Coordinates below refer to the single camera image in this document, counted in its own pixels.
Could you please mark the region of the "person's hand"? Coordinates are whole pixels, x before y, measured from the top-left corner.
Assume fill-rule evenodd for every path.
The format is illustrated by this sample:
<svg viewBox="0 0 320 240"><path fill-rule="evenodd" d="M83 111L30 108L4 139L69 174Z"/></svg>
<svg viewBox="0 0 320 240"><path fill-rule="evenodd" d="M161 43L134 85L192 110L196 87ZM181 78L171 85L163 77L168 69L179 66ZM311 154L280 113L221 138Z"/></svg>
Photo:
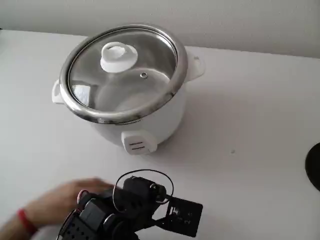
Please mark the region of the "person's hand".
<svg viewBox="0 0 320 240"><path fill-rule="evenodd" d="M111 189L112 184L100 178L76 179L63 183L42 194L24 207L28 220L37 228L63 223L68 214L76 208L81 190L99 194Z"/></svg>

